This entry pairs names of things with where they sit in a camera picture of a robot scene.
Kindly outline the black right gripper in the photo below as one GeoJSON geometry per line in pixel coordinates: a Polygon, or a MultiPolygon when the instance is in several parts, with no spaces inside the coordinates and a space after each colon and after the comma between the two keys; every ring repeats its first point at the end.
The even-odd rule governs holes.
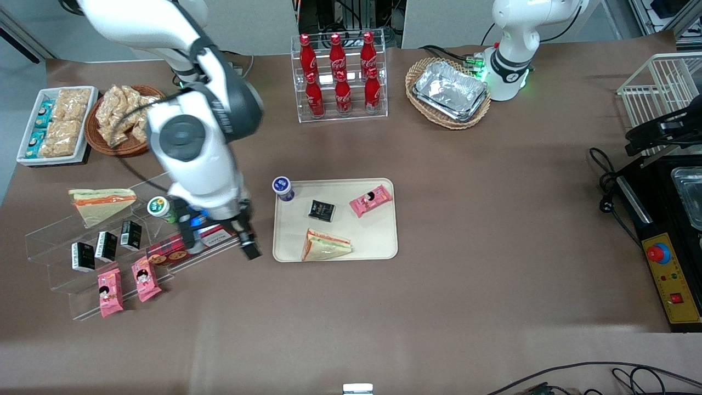
{"type": "Polygon", "coordinates": [[[261,256],[256,233],[251,224],[251,201],[247,197],[236,203],[235,213],[211,213],[205,209],[196,209],[183,198],[176,196],[171,198],[171,204],[185,252],[203,252],[204,244],[198,234],[199,229],[220,223],[223,227],[235,231],[239,247],[249,260],[261,256]]]}

